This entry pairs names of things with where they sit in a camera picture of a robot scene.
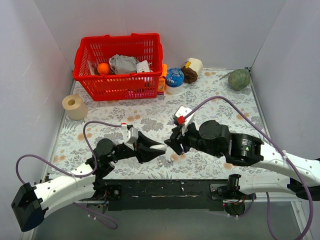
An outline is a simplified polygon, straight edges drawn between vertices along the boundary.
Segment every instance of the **orange box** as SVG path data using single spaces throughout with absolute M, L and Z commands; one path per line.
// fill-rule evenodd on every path
M 158 95 L 165 94 L 167 70 L 168 70 L 167 65 L 162 64 L 162 75 L 159 78 Z

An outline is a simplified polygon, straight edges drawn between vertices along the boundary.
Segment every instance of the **gray floor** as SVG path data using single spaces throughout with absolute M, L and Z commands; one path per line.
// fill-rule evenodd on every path
M 127 210 L 107 212 L 119 222 L 117 230 L 88 218 L 74 205 L 62 208 L 36 229 L 33 240 L 272 240 L 267 204 L 256 202 L 247 216 L 227 218 L 206 210 Z M 299 228 L 290 202 L 272 202 L 271 219 L 279 239 L 294 239 Z

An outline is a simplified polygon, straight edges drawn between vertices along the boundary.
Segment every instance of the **white wall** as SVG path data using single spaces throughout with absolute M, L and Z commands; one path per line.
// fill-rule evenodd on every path
M 71 68 L 87 36 L 157 32 L 164 62 L 252 66 L 285 0 L 34 0 Z
M 252 67 L 271 137 L 288 152 L 320 158 L 320 1 L 287 0 Z M 320 239 L 320 204 L 311 228 Z
M 71 69 L 32 0 L 0 1 L 0 239 L 19 239 L 11 202 L 21 183 L 15 164 L 24 154 L 49 156 L 71 85 Z M 21 163 L 26 182 L 39 181 L 44 165 Z

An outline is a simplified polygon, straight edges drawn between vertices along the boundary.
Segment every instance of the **basket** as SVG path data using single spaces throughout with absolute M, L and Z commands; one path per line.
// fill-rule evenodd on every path
M 153 72 L 91 75 L 89 62 L 108 63 L 119 54 L 147 60 Z M 163 49 L 157 33 L 130 36 L 90 36 L 81 40 L 74 60 L 73 78 L 94 101 L 145 99 L 157 96 Z

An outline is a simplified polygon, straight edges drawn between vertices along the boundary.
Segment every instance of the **table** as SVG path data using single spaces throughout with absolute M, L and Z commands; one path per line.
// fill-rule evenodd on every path
M 79 94 L 88 107 L 88 115 L 84 120 L 75 121 L 67 116 L 57 139 L 57 148 L 53 164 L 65 171 L 71 171 L 90 158 L 91 152 L 84 140 L 83 125 L 96 120 L 111 124 L 126 122 L 132 124 L 147 137 L 163 142 L 171 135 L 172 115 L 179 106 L 193 109 L 203 100 L 211 96 L 224 96 L 231 100 L 260 129 L 265 131 L 255 96 L 251 86 L 242 91 L 233 91 L 228 86 L 228 78 L 220 78 L 232 70 L 215 70 L 205 68 L 199 79 L 193 84 L 183 84 L 181 93 L 171 95 L 165 93 L 157 98 L 100 101 L 91 99 L 85 89 L 77 82 L 73 93 Z M 253 129 L 229 104 L 221 99 L 214 99 L 198 110 L 194 122 L 198 128 L 203 122 L 216 120 L 228 125 L 233 133 L 246 133 L 259 138 L 260 134 Z M 109 138 L 115 143 L 122 143 L 126 131 L 120 128 L 91 124 L 87 127 L 87 137 L 95 148 L 102 138 Z M 225 162 L 225 158 L 217 158 L 192 149 L 181 156 L 168 148 L 165 155 L 139 164 L 134 158 L 120 160 L 108 179 L 226 179 L 230 174 L 271 175 L 269 170 L 238 167 Z M 61 174 L 50 170 L 51 179 Z

